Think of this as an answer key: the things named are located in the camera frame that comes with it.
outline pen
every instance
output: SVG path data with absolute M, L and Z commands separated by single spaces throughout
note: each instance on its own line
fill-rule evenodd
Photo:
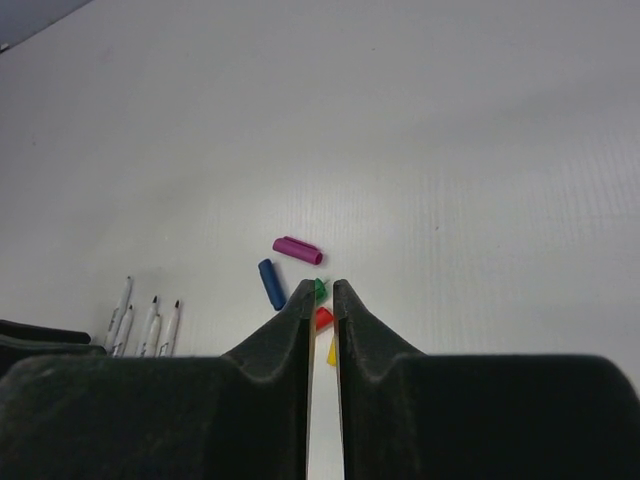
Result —
M 147 344 L 147 338 L 149 337 L 149 331 L 151 330 L 151 324 L 153 320 L 156 318 L 158 314 L 158 296 L 153 297 L 153 302 L 151 302 L 151 307 L 149 308 L 149 312 L 147 313 L 147 318 L 142 324 L 142 331 L 140 332 L 140 338 L 138 340 L 138 346 L 136 347 L 136 357 L 143 357 L 145 345 Z
M 180 300 L 175 304 L 173 315 L 166 322 L 162 333 L 160 334 L 160 351 L 159 357 L 170 357 L 173 355 L 173 347 L 176 341 L 176 331 L 178 330 L 178 322 L 180 321 Z
M 124 316 L 127 305 L 129 304 L 132 283 L 133 279 L 131 277 L 127 277 L 127 283 L 125 283 L 124 291 L 122 292 L 122 296 L 120 297 L 120 302 L 118 302 L 118 307 L 115 309 L 113 315 L 111 316 L 109 329 L 107 330 L 107 339 L 104 342 L 104 348 L 107 352 L 113 350 L 113 344 L 116 341 L 116 335 L 118 334 L 118 329 L 120 328 L 120 322 L 122 321 L 122 317 Z
M 127 313 L 122 317 L 122 323 L 118 329 L 116 335 L 116 341 L 111 353 L 114 357 L 121 357 L 124 355 L 124 349 L 127 346 L 127 339 L 129 338 L 129 331 L 131 330 L 131 324 L 133 323 L 133 305 L 129 305 Z
M 162 317 L 160 315 L 156 315 L 151 323 L 151 328 L 149 329 L 149 336 L 146 338 L 144 343 L 145 347 L 142 350 L 142 357 L 155 357 L 156 356 L 156 347 L 158 346 L 158 336 L 160 335 L 160 327 L 162 326 Z

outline gray floor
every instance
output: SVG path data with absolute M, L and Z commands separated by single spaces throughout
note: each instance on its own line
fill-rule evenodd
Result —
M 0 45 L 14 47 L 91 0 L 0 0 Z

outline white tabletop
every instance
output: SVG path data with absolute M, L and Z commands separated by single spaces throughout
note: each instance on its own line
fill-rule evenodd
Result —
M 102 337 L 124 278 L 176 351 L 346 278 L 427 353 L 608 356 L 640 382 L 629 0 L 95 0 L 0 57 L 0 317 Z M 317 244 L 314 268 L 271 250 Z M 309 478 L 341 478 L 318 339 Z

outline red marker cap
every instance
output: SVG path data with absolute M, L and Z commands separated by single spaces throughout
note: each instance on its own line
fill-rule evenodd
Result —
M 319 332 L 324 327 L 333 322 L 333 313 L 324 307 L 320 307 L 316 310 L 316 332 Z

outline marker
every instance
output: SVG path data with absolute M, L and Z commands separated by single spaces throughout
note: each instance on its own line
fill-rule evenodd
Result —
M 170 357 L 173 355 L 173 347 L 176 341 L 176 332 L 178 331 L 178 323 L 180 322 L 180 300 L 175 304 L 173 315 L 167 322 L 160 333 L 160 351 L 159 357 Z
M 111 321 L 109 322 L 109 328 L 107 330 L 107 339 L 104 342 L 104 348 L 107 352 L 113 350 L 113 345 L 116 341 L 116 335 L 118 334 L 118 329 L 120 328 L 120 322 L 122 322 L 122 317 L 126 313 L 127 305 L 129 304 L 129 297 L 131 296 L 131 285 L 133 284 L 133 279 L 131 277 L 127 277 L 127 282 L 124 285 L 124 291 L 122 292 L 122 296 L 120 297 L 120 302 L 118 302 L 118 307 L 114 310 L 113 315 L 111 316 Z
M 127 339 L 129 338 L 129 331 L 131 331 L 131 324 L 133 323 L 133 305 L 129 305 L 127 313 L 122 317 L 122 323 L 118 329 L 118 335 L 116 335 L 115 345 L 111 356 L 121 357 L 124 355 L 124 349 L 127 347 Z
M 162 326 L 162 317 L 160 315 L 156 315 L 151 323 L 151 328 L 149 329 L 149 336 L 147 337 L 144 345 L 145 348 L 142 350 L 142 357 L 155 357 L 156 356 L 156 348 L 158 346 L 158 336 L 160 335 L 160 327 Z
M 158 296 L 153 297 L 153 302 L 151 302 L 151 307 L 149 308 L 149 312 L 147 313 L 147 318 L 142 324 L 142 331 L 140 332 L 140 339 L 138 340 L 138 346 L 136 347 L 136 357 L 144 357 L 142 352 L 144 352 L 145 346 L 147 344 L 147 338 L 149 337 L 149 332 L 151 331 L 151 324 L 153 320 L 156 318 L 158 314 Z

